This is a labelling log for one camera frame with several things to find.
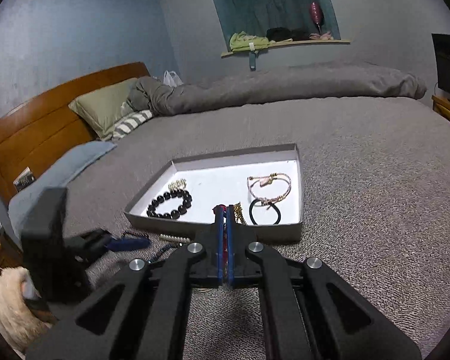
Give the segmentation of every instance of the light blue pillow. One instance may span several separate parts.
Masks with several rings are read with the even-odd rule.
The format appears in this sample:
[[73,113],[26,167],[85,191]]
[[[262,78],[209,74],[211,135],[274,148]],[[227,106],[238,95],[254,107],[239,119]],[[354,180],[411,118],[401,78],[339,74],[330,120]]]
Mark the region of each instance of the light blue pillow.
[[115,143],[97,140],[76,146],[61,156],[34,183],[17,193],[8,204],[8,216],[17,237],[20,238],[25,218],[44,189],[66,186],[114,147]]

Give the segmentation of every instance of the green pillow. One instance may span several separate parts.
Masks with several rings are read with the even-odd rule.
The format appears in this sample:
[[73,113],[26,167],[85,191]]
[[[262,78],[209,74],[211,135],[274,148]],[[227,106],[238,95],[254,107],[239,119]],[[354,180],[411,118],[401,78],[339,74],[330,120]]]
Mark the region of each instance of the green pillow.
[[115,123],[123,118],[122,104],[127,101],[128,93],[137,80],[126,79],[85,93],[73,100],[68,107],[85,119],[101,140],[108,140],[113,135]]

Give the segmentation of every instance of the striped pillow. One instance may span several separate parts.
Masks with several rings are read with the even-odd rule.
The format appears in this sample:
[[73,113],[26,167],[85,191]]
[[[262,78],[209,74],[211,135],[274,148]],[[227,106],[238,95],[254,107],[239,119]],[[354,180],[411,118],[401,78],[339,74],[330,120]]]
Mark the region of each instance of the striped pillow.
[[125,135],[130,134],[139,125],[145,123],[153,117],[150,110],[146,109],[140,112],[128,114],[124,119],[120,120],[113,131],[112,140],[120,140]]

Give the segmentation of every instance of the book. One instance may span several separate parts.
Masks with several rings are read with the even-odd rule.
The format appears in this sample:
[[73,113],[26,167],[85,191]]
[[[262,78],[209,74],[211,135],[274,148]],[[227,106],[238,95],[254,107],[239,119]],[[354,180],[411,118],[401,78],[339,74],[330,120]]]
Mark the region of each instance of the book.
[[20,192],[22,189],[27,188],[30,184],[32,184],[36,180],[34,174],[30,170],[29,167],[25,168],[25,170],[19,174],[19,176],[13,181],[13,185],[17,189],[17,192]]

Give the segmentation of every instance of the jewelry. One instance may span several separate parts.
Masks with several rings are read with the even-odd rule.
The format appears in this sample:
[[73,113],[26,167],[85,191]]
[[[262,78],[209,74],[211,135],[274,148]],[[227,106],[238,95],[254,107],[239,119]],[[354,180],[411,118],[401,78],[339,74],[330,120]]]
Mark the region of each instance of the jewelry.
[[233,211],[235,212],[235,220],[237,222],[240,221],[243,225],[246,225],[247,223],[245,222],[245,218],[243,217],[241,202],[233,205]]
[[162,246],[155,254],[154,256],[148,260],[149,264],[156,263],[160,257],[162,257],[167,251],[170,249],[177,249],[181,246],[179,244],[166,244],[165,246]]
[[168,184],[169,191],[184,190],[187,187],[187,181],[184,178],[176,180]]
[[[172,210],[171,213],[166,212],[165,214],[157,214],[155,210],[159,204],[171,198],[183,198],[183,204],[179,205],[176,210]],[[148,206],[147,215],[152,218],[177,220],[180,218],[180,215],[186,214],[187,208],[190,207],[192,207],[192,196],[187,190],[172,190],[170,192],[165,192],[163,195],[158,195],[156,199],[153,199]]]
[[191,243],[190,238],[187,237],[175,237],[174,235],[168,235],[168,234],[160,234],[159,239],[161,239],[162,241],[167,241],[167,242],[175,242],[178,244],[189,244]]
[[[252,221],[252,223],[254,225],[257,225],[257,222],[253,218],[252,210],[253,210],[253,207],[255,206],[255,204],[260,201],[261,201],[260,199],[253,200],[253,202],[250,204],[250,208],[248,209],[248,214],[250,215],[250,220]],[[275,212],[278,214],[278,218],[277,218],[276,222],[274,223],[274,225],[278,225],[280,223],[280,220],[282,219],[282,214],[280,214],[280,210],[278,209],[278,207],[275,204],[270,202],[270,203],[268,203],[268,205],[270,207],[272,207],[275,210]]]
[[[265,187],[266,185],[272,184],[274,180],[286,181],[286,183],[288,184],[288,188],[284,194],[279,195],[276,198],[261,198],[253,193],[252,187],[256,183],[260,182],[260,187]],[[290,193],[290,191],[292,190],[292,180],[285,173],[272,173],[269,176],[261,176],[261,177],[249,176],[247,178],[247,187],[248,187],[248,192],[250,192],[250,195],[252,195],[255,199],[259,200],[261,202],[262,206],[266,206],[266,205],[271,205],[272,203],[281,202],[283,199],[285,199],[288,196],[288,194]]]

